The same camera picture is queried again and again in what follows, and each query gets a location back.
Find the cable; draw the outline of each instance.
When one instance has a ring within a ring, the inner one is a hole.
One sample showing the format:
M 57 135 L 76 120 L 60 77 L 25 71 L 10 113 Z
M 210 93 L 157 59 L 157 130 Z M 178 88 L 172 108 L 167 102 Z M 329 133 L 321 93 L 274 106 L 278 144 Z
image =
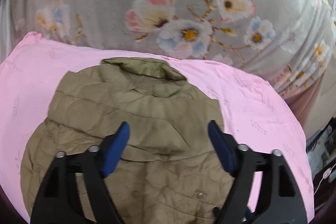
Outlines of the cable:
M 317 186 L 317 189 L 314 192 L 314 195 L 316 194 L 317 190 L 319 189 L 319 187 L 321 185 L 321 182 L 323 180 L 327 179 L 330 176 L 331 171 L 335 168 L 335 166 L 336 166 L 336 164 L 334 164 L 333 167 L 329 167 L 327 170 L 325 170 L 325 172 L 323 173 L 323 176 L 322 176 L 322 178 L 320 180 L 320 183 L 319 183 L 319 185 Z

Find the black object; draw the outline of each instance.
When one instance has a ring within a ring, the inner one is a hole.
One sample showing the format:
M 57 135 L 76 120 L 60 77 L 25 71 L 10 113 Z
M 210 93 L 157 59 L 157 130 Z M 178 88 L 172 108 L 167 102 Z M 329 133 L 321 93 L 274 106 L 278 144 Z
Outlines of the black object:
M 305 206 L 296 181 L 279 150 L 258 153 L 222 133 L 215 121 L 208 134 L 223 168 L 235 177 L 222 208 L 215 207 L 215 224 L 307 224 Z M 76 155 L 58 152 L 51 163 L 33 206 L 31 224 L 87 224 L 79 200 L 75 173 L 83 173 L 98 224 L 123 224 L 103 178 L 115 170 L 129 138 L 123 123 L 116 134 L 107 136 L 100 147 L 91 146 Z M 256 211 L 247 208 L 254 172 L 263 172 Z

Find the beige fabric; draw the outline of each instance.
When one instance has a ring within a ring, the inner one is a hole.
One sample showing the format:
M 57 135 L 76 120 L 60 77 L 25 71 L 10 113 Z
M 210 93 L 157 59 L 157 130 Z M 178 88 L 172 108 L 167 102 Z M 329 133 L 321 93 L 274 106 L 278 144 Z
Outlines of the beige fabric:
M 336 116 L 336 49 L 323 76 L 305 92 L 286 102 L 307 139 Z
M 224 203 L 232 177 L 207 136 L 212 119 L 223 129 L 218 101 L 163 60 L 112 58 L 68 72 L 24 152 L 21 189 L 28 213 L 58 151 L 84 152 L 126 121 L 130 140 L 105 179 L 125 222 L 213 222 L 212 209 Z M 94 220 L 83 178 L 77 179 L 84 213 Z

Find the olive green jacket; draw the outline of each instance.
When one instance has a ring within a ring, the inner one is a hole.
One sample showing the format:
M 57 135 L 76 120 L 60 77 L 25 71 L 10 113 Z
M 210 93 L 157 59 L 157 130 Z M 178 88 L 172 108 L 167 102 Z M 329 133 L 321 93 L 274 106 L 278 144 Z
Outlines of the olive green jacket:
M 232 184 L 208 139 L 212 119 L 223 129 L 218 101 L 166 61 L 111 58 L 68 72 L 22 159 L 28 213 L 58 151 L 82 153 L 126 121 L 130 140 L 105 179 L 125 223 L 212 223 L 212 208 L 224 203 Z M 82 174 L 77 183 L 85 216 L 94 220 Z

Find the pink tablecloth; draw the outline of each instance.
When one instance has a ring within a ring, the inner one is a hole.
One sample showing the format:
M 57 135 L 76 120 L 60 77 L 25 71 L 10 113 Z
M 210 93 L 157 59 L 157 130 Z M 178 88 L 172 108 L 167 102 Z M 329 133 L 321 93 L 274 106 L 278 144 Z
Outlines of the pink tablecloth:
M 305 134 L 285 102 L 261 78 L 215 61 L 177 60 L 126 51 L 102 51 L 49 41 L 29 33 L 0 65 L 0 184 L 17 211 L 29 221 L 20 188 L 20 164 L 26 143 L 47 116 L 55 89 L 68 71 L 98 65 L 111 57 L 165 59 L 209 97 L 218 99 L 225 131 L 238 143 L 269 153 L 283 151 L 298 182 L 307 217 L 314 217 Z M 260 175 L 255 175 L 249 206 L 255 208 Z

